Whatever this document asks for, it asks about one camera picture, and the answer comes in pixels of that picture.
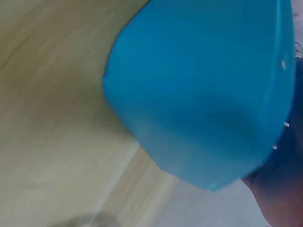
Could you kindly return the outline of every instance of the wood grain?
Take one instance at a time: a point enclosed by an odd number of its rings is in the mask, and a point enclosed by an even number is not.
[[[0,1],[0,226],[148,226],[176,179],[103,97],[111,46],[146,0]]]

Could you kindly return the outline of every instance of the blue object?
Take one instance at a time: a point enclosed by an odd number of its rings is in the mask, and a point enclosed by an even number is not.
[[[279,138],[294,50],[290,0],[151,0],[113,46],[105,95],[161,169],[214,191]]]

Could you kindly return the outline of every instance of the floor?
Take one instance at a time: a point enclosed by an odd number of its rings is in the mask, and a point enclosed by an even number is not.
[[[147,227],[176,179],[106,105],[101,77],[147,0],[0,1],[0,226]]]

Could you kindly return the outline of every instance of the blue bucket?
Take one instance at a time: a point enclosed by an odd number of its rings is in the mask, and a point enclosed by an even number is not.
[[[105,95],[161,169],[214,191],[272,151],[294,50],[290,0],[151,0],[113,46]]]

